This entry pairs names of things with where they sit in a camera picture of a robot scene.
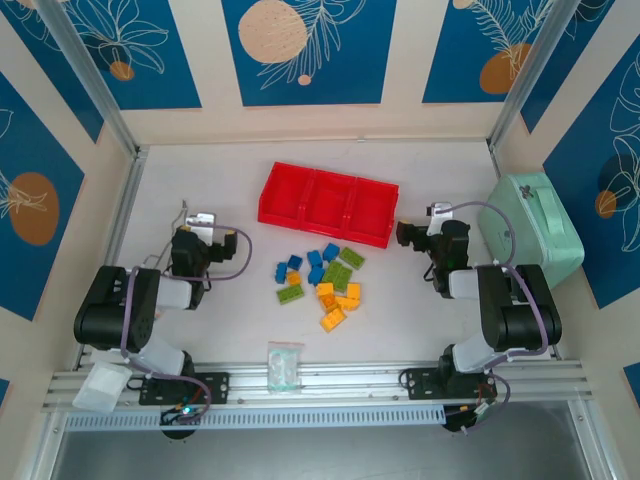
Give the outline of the blue floral wall panel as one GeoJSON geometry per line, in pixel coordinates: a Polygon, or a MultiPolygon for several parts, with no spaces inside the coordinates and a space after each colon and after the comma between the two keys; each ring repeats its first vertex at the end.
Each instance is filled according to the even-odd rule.
{"type": "Polygon", "coordinates": [[[556,0],[450,0],[425,104],[502,102],[556,0]]]}
{"type": "Polygon", "coordinates": [[[0,307],[34,320],[84,173],[0,73],[0,307]]]}
{"type": "Polygon", "coordinates": [[[96,143],[104,119],[67,62],[33,1],[0,0],[0,12],[14,28],[87,135],[96,143]]]}
{"type": "Polygon", "coordinates": [[[640,137],[640,0],[579,0],[520,111],[534,140],[558,140],[577,119],[640,137]]]}
{"type": "Polygon", "coordinates": [[[169,0],[67,0],[63,8],[120,109],[201,107],[169,0]]]}
{"type": "Polygon", "coordinates": [[[598,307],[640,288],[640,41],[544,162],[582,241],[598,307]]]}
{"type": "Polygon", "coordinates": [[[221,0],[245,107],[382,99],[397,0],[221,0]]]}

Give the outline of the mint green zip case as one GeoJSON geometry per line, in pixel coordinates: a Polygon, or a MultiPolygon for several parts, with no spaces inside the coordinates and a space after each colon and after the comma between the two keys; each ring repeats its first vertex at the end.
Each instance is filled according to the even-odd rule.
{"type": "Polygon", "coordinates": [[[550,288],[581,266],[583,244],[545,173],[505,174],[487,202],[478,225],[495,260],[540,266],[550,288]]]}

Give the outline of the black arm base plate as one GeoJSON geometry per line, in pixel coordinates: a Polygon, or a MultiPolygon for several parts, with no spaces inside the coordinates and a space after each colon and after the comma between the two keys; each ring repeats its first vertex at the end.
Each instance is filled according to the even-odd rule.
{"type": "MultiPolygon", "coordinates": [[[[211,403],[227,403],[230,375],[227,372],[201,372],[195,378],[212,394],[211,403]]],[[[143,406],[205,405],[207,397],[199,385],[174,380],[144,379],[138,402],[143,406]]]]}
{"type": "Polygon", "coordinates": [[[441,373],[436,368],[409,368],[399,376],[410,400],[493,400],[497,389],[482,373],[441,373]]]}

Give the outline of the aluminium frame post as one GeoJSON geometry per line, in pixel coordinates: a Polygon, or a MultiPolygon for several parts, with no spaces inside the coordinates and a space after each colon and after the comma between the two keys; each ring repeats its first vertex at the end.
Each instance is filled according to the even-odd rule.
{"type": "Polygon", "coordinates": [[[528,99],[581,0],[555,0],[487,138],[492,157],[528,99]]]}
{"type": "Polygon", "coordinates": [[[33,0],[36,10],[56,41],[67,63],[132,162],[139,145],[127,126],[119,106],[96,67],[81,37],[57,0],[33,0]]]}

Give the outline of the clear zip bag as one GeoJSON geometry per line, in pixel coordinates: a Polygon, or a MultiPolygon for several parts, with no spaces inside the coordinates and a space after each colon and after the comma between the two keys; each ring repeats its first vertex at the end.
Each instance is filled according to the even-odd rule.
{"type": "Polygon", "coordinates": [[[270,392],[289,392],[300,388],[301,343],[270,342],[267,355],[267,388],[270,392]]]}

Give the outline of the small circuit board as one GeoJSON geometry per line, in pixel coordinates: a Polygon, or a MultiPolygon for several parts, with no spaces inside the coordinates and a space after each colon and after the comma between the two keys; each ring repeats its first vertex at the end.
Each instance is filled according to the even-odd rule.
{"type": "Polygon", "coordinates": [[[159,424],[161,426],[197,424],[205,413],[206,410],[204,408],[196,408],[189,405],[177,405],[160,414],[159,424]]]}

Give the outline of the aluminium mounting rail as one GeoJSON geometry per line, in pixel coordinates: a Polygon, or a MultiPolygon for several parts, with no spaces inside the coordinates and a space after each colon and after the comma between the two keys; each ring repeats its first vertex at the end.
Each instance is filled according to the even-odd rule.
{"type": "MultiPolygon", "coordinates": [[[[198,371],[230,374],[229,408],[391,406],[409,402],[398,377],[408,368],[434,367],[425,362],[302,363],[300,387],[271,393],[264,363],[199,363],[198,371]]],[[[578,360],[516,360],[493,369],[511,387],[513,402],[593,398],[578,360]]]]}

